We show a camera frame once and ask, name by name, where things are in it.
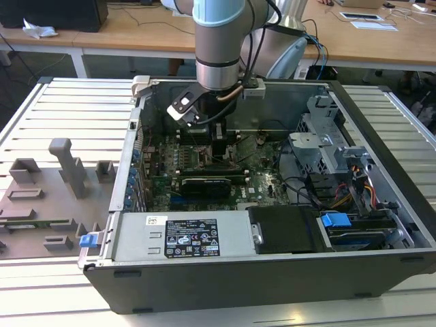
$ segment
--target power supply label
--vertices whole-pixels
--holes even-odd
[[[168,259],[219,256],[217,220],[168,220],[165,256]]]

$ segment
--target blue release tab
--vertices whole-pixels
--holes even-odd
[[[82,237],[80,237],[79,245],[80,247],[98,247],[97,239],[97,235],[82,235]]]
[[[326,213],[321,220],[324,227],[351,227],[352,225],[346,213]]]

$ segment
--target slotted metal surface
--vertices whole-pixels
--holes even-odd
[[[134,107],[131,80],[55,78],[33,92],[15,125],[2,132],[0,196],[10,184],[9,169],[17,158],[34,158],[41,168],[60,167],[48,152],[53,138],[70,138],[72,155],[86,167],[99,160],[118,165]]]
[[[344,87],[422,195],[436,209],[436,141],[392,94],[368,87]],[[362,145],[349,123],[345,128]]]

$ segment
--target wooden desk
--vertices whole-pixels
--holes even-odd
[[[391,1],[400,7],[411,8],[411,3]],[[317,23],[318,37],[330,53],[328,65],[338,67],[359,67],[373,69],[401,69],[431,72],[436,70],[436,17],[412,14],[405,20],[392,16],[387,9],[360,9],[341,7],[336,4],[328,7],[315,0],[309,0],[303,20],[313,19]],[[357,29],[339,12],[377,14],[383,19],[381,24],[396,25],[398,31],[377,31]],[[306,22],[307,32],[315,35],[312,22]],[[305,77],[308,66],[317,57],[315,46],[308,46],[305,59],[300,62],[297,75]]]
[[[153,9],[111,9],[98,33],[80,32],[73,45],[82,48],[195,52],[194,22],[187,17],[173,17],[165,7]],[[141,25],[138,26],[131,16]],[[173,26],[186,31],[179,31]]]
[[[398,7],[411,7],[410,3],[393,1]],[[173,17],[164,7],[130,9],[109,5],[109,16],[99,33],[60,31],[59,36],[33,39],[20,29],[0,29],[11,45],[19,51],[58,52],[72,56],[79,78],[88,76],[83,55],[114,55],[160,58],[195,58],[194,23],[191,18]],[[436,17],[413,14],[423,22],[391,16],[385,22],[396,25],[398,31],[372,31],[357,29],[339,15],[339,12],[379,14],[382,18],[389,10],[366,10],[328,7],[309,0],[304,19],[312,18],[318,26],[321,43],[330,53],[328,64],[337,67],[372,69],[400,69],[436,71]],[[138,26],[138,23],[151,23]],[[307,31],[315,35],[311,22]],[[9,50],[0,40],[0,50]],[[298,66],[296,77],[305,78],[317,56],[315,46],[308,46]]]
[[[27,36],[21,29],[4,29],[0,33],[17,51],[66,53],[72,57],[77,77],[89,76],[84,55],[194,59],[194,22],[187,17],[173,17],[164,7],[131,9],[109,5],[109,15],[99,33],[60,31],[56,37],[40,40]],[[129,16],[133,16],[141,25]],[[1,50],[10,50],[0,40]]]

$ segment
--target table leg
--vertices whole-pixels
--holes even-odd
[[[302,59],[297,66],[294,74],[294,80],[305,80],[307,73],[309,73],[309,68],[312,65],[312,60]]]
[[[73,59],[74,68],[76,69],[76,74],[78,78],[88,78],[89,73],[87,69],[87,65],[84,62],[83,52],[72,52],[69,54]]]
[[[362,77],[362,82],[369,83],[371,77],[373,77],[374,75],[375,75],[375,69],[367,69],[367,72]]]
[[[136,72],[135,68],[135,57],[127,57],[127,61],[129,62],[129,71],[131,73]]]
[[[9,67],[11,65],[11,61],[7,55],[7,51],[0,51],[0,62],[3,66]]]

